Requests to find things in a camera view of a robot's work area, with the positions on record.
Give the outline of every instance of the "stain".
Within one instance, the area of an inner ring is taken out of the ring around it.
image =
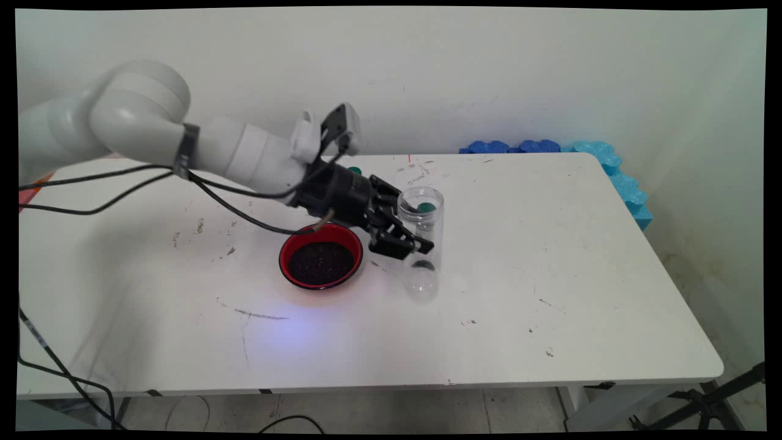
[[[746,406],[757,406],[758,408],[760,408],[760,409],[762,409],[764,411],[766,410],[766,407],[760,402],[760,397],[755,398],[755,400],[752,400],[752,401],[747,400],[747,398],[745,398],[745,397],[742,397],[741,398],[741,403],[744,403]]]
[[[249,324],[249,318],[250,317],[247,316],[247,321],[245,322],[244,327],[242,327],[242,349],[245,352],[245,362],[247,362],[247,366],[249,366],[249,359],[247,358],[247,344],[245,344],[244,342],[244,335],[245,335],[245,330],[247,329],[247,324]]]
[[[712,275],[714,275],[715,278],[722,278],[723,276],[723,261],[721,259],[716,259],[708,264],[708,271]]]
[[[263,318],[263,319],[275,319],[275,320],[279,320],[279,319],[288,319],[288,318],[285,318],[285,317],[283,317],[283,316],[269,316],[269,315],[259,315],[259,314],[257,314],[257,313],[251,313],[251,312],[247,312],[246,310],[241,310],[241,309],[239,309],[239,308],[235,308],[235,309],[234,309],[234,312],[239,312],[239,313],[242,313],[243,315],[247,315],[247,316],[254,316],[254,317],[256,317],[256,318]]]
[[[423,179],[424,177],[426,177],[426,175],[423,175],[423,174],[422,174],[422,175],[419,175],[417,178],[415,178],[415,179],[413,179],[413,180],[409,181],[407,184],[408,184],[408,185],[410,185],[412,182],[417,182],[417,181],[419,181],[419,180]]]
[[[559,310],[560,312],[562,312],[562,314],[563,314],[563,315],[567,315],[567,313],[566,313],[564,310],[562,310],[561,308],[559,308],[559,307],[557,307],[557,306],[555,306],[555,305],[551,305],[551,304],[549,304],[548,302],[544,301],[544,300],[543,300],[543,299],[541,299],[541,298],[538,298],[538,301],[540,301],[540,302],[542,302],[542,303],[544,303],[544,304],[547,304],[549,307],[556,308],[557,310]]]

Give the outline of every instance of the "white wall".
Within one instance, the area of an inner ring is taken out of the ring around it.
[[[763,125],[766,12],[742,18],[694,109],[658,157],[647,238],[725,364],[718,382],[766,358],[763,334]],[[766,388],[730,400],[766,429]]]
[[[476,139],[602,139],[626,170],[692,105],[734,13],[324,7],[16,12],[20,109],[126,60],[190,84],[191,122],[229,114],[288,135],[347,100],[366,153]]]
[[[284,136],[303,108],[349,101],[364,153],[609,142],[650,193],[647,236],[731,374],[762,359],[765,39],[765,10],[17,10],[16,72],[24,110],[157,59],[188,81],[188,121],[226,114]]]

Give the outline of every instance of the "cable strap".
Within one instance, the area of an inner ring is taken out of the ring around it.
[[[188,175],[192,166],[191,160],[196,152],[196,143],[198,142],[201,128],[193,124],[183,125],[185,126],[185,134],[182,136],[182,141],[177,149],[177,156],[174,158],[174,174],[189,181]]]

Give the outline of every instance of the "robotic arm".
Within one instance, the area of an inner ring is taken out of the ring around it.
[[[284,193],[326,166],[321,154],[332,142],[340,153],[359,150],[360,126],[344,103],[318,124],[303,112],[290,139],[218,117],[200,130],[183,123],[190,91],[175,70],[154,61],[134,61],[101,76],[86,89],[35,106],[19,115],[19,184],[57,168],[111,153],[171,166],[183,142],[195,142],[189,168],[204,170],[258,193]],[[428,253],[432,243],[404,228],[396,217],[400,191],[331,164],[297,191],[276,199],[305,207],[310,215],[370,234],[369,249],[404,259]]]

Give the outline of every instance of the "white table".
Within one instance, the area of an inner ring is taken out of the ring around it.
[[[24,210],[21,305],[74,375],[118,396],[557,386],[569,391],[566,405],[575,412],[568,427],[583,430],[606,427],[677,384],[722,373],[592,156],[340,163],[400,189],[431,185],[443,193],[436,296],[410,296],[395,273],[399,262],[368,250],[347,283],[326,292],[294,287],[278,268],[286,236],[171,177],[99,215]],[[54,179],[135,164],[95,160]],[[33,203],[87,209],[160,172],[44,188]],[[316,221],[302,208],[218,193],[272,225]],[[356,231],[366,246],[368,235]],[[54,367],[24,328],[22,355]],[[604,381],[627,386],[588,402],[581,385]],[[77,395],[67,380],[26,367],[17,369],[16,394]]]

